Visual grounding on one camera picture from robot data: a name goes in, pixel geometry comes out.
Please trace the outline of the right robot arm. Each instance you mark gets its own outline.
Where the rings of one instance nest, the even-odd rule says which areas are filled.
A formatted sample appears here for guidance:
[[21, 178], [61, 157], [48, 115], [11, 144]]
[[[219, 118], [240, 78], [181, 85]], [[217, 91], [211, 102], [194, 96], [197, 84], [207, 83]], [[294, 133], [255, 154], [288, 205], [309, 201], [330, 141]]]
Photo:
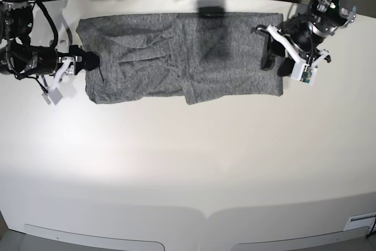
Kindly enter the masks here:
[[[1, 73], [17, 80], [38, 81], [45, 75], [58, 83], [64, 75], [77, 75], [80, 71], [92, 71], [100, 66], [99, 57], [71, 45], [67, 53], [57, 50], [58, 30], [43, 4], [44, 0], [1, 0]], [[48, 46], [31, 44], [30, 34], [34, 26], [33, 9], [38, 6], [47, 20], [53, 39]]]

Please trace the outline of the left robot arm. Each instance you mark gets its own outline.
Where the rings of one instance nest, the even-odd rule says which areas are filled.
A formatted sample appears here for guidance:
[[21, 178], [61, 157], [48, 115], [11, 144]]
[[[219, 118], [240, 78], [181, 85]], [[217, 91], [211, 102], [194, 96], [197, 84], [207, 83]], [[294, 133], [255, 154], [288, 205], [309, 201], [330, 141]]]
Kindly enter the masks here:
[[321, 61], [330, 62], [327, 51], [318, 46], [337, 29], [345, 28], [355, 20], [356, 0], [310, 0], [307, 9], [283, 24], [257, 25], [257, 33], [267, 36], [266, 54], [261, 59], [261, 70], [271, 69], [276, 57], [284, 59], [278, 68], [280, 77], [292, 76], [293, 70], [301, 66], [302, 81]]

